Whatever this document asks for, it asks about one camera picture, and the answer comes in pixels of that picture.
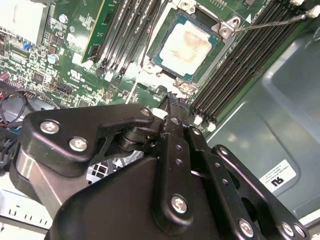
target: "black cable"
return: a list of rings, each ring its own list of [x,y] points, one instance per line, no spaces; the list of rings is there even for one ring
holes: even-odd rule
[[[19,111],[19,113],[17,114],[16,118],[14,120],[11,121],[11,123],[15,123],[24,113],[24,111],[26,110],[26,106],[27,106],[27,98],[26,96],[24,96],[23,94],[21,94],[20,92],[18,91],[15,91],[15,90],[8,90],[8,89],[3,89],[3,88],[0,88],[0,92],[2,93],[6,93],[6,95],[4,95],[1,99],[0,99],[0,116],[3,120],[3,122],[8,125],[8,121],[6,119],[6,116],[5,116],[5,113],[4,113],[4,110],[3,110],[3,103],[5,100],[7,100],[11,95],[15,95],[15,96],[18,96],[19,98],[22,99],[22,107]]]

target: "microchip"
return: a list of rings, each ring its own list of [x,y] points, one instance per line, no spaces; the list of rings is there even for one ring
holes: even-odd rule
[[[153,62],[175,77],[192,81],[215,49],[218,37],[195,19],[180,13],[158,47]]]
[[[57,37],[57,36],[53,36],[53,37],[52,37],[52,42],[53,42],[53,43],[56,43],[57,41],[58,41],[58,37]]]
[[[61,37],[58,37],[56,44],[61,45],[64,40]]]
[[[82,99],[80,99],[79,104],[78,104],[79,108],[86,108],[89,107],[89,103],[86,101],[83,101]]]
[[[35,73],[33,74],[32,80],[33,80],[34,82],[36,82],[37,84],[42,84],[42,83],[44,82],[44,79],[45,79],[45,76],[41,75],[41,74],[38,73],[38,72],[35,72]]]
[[[48,53],[49,54],[55,54],[57,52],[57,49],[54,46],[49,46]]]
[[[114,96],[114,94],[112,92],[109,92],[109,91],[105,94],[105,98],[106,99],[112,99],[113,96]]]

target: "wire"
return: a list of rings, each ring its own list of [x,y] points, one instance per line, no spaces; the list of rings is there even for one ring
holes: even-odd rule
[[[5,113],[4,113],[4,110],[3,110],[4,101],[7,98],[9,98],[11,95],[16,95],[16,96],[18,96],[19,98],[22,99],[22,102],[23,102],[22,107],[21,107],[19,113],[17,114],[16,118],[11,121],[11,123],[15,123],[22,116],[22,114],[25,112],[26,106],[28,104],[27,103],[28,100],[27,100],[26,96],[24,96],[23,94],[21,94],[20,92],[15,91],[15,90],[8,90],[8,89],[0,88],[0,92],[6,93],[2,98],[0,98],[0,116],[1,116],[1,118],[3,120],[3,122],[6,125],[8,125],[9,122],[6,119],[6,116],[5,116]]]
[[[20,119],[20,117],[24,114],[26,108],[31,112],[36,112],[35,108],[30,104],[28,98],[23,94],[24,92],[30,92],[30,93],[35,93],[36,95],[39,95],[40,97],[48,100],[50,103],[54,105],[56,109],[60,109],[60,107],[53,101],[51,100],[48,96],[46,96],[44,93],[39,92],[37,90],[33,90],[30,88],[20,88],[20,89],[4,89],[0,88],[1,92],[1,98],[0,98],[0,116],[2,118],[3,123],[0,123],[0,127],[7,127],[7,128],[17,128],[22,125],[22,121],[17,122],[17,120]],[[8,122],[5,116],[5,112],[3,110],[3,103],[5,100],[7,100],[11,96],[18,96],[19,98],[22,99],[22,107],[17,114],[16,118],[12,120],[11,122]]]
[[[37,90],[33,90],[31,88],[20,88],[20,89],[15,89],[14,91],[16,91],[16,92],[31,92],[31,93],[35,93],[35,94],[39,95],[40,97],[48,100],[52,105],[54,105],[54,107],[56,109],[60,109],[60,107],[53,100],[51,100],[50,97],[45,95],[43,92],[40,92],[40,91],[37,91]]]
[[[288,25],[288,24],[292,24],[292,23],[295,23],[295,22],[298,22],[301,20],[305,20],[305,19],[307,19],[307,15],[302,14],[302,15],[294,16],[294,17],[292,17],[288,20],[285,20],[285,21],[273,21],[273,22],[263,23],[260,25],[239,28],[239,29],[236,29],[235,32],[240,33],[240,32],[245,32],[245,31],[249,31],[249,30],[261,29],[261,28],[265,28],[265,27]]]

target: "cable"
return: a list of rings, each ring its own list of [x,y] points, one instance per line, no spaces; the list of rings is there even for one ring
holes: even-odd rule
[[[37,91],[37,90],[33,90],[31,88],[20,88],[20,89],[15,89],[14,91],[16,91],[16,92],[31,92],[31,93],[35,93],[35,94],[39,95],[40,97],[48,100],[52,105],[54,105],[54,107],[56,109],[60,109],[60,107],[53,100],[51,100],[51,98],[49,98],[47,95],[45,95],[43,92],[40,92],[40,91]]]
[[[26,96],[24,96],[23,94],[21,94],[20,92],[17,92],[15,90],[8,90],[8,89],[3,89],[3,88],[0,88],[0,92],[3,92],[3,93],[6,93],[1,99],[0,99],[0,116],[3,120],[3,122],[8,125],[8,121],[6,119],[6,116],[5,116],[5,113],[4,113],[4,110],[3,110],[3,103],[4,101],[9,98],[11,95],[16,95],[18,96],[19,98],[22,99],[22,107],[19,111],[19,113],[17,114],[16,118],[14,120],[11,121],[11,123],[15,123],[21,116],[22,114],[24,113],[25,109],[26,109],[26,106],[27,106],[27,98]]]
[[[239,28],[239,29],[236,29],[235,32],[236,33],[241,33],[241,32],[244,32],[244,31],[249,31],[249,30],[254,30],[254,29],[261,29],[261,28],[265,28],[265,27],[288,25],[288,24],[293,24],[293,23],[301,21],[301,20],[305,20],[305,19],[307,19],[307,15],[302,14],[302,15],[294,16],[293,18],[290,18],[290,19],[285,20],[285,21],[267,22],[267,23],[260,24],[260,25],[248,26],[248,27],[245,27],[245,28]]]

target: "capacitor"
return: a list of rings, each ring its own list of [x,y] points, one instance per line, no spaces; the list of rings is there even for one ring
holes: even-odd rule
[[[66,15],[61,14],[61,15],[59,16],[59,21],[60,21],[60,23],[62,23],[62,24],[67,24],[69,20],[68,20],[68,17],[67,17]]]
[[[54,65],[59,62],[59,56],[57,54],[50,54],[47,60],[48,60],[48,63]]]
[[[0,75],[0,82],[5,82],[11,77],[10,72],[6,71]]]

